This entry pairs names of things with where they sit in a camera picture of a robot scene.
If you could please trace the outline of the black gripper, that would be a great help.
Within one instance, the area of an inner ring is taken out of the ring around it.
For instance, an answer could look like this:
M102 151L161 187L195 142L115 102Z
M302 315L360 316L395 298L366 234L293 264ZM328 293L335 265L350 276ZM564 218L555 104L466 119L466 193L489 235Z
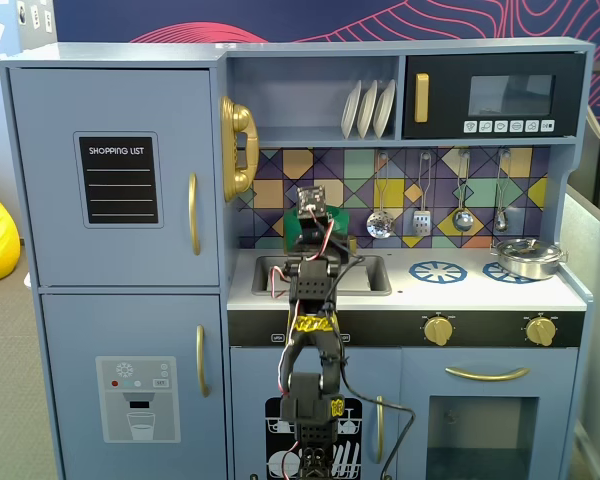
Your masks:
M334 245L334 242L347 247L348 246L348 226L349 217L347 215L334 216L334 228L330 240L323 252L324 255L337 258L341 264L349 261L350 255L341 248ZM310 257L318 253L323 244L324 233L315 224L310 221L309 226L302 227L301 222L296 215L285 216L285 253L288 255L297 253Z

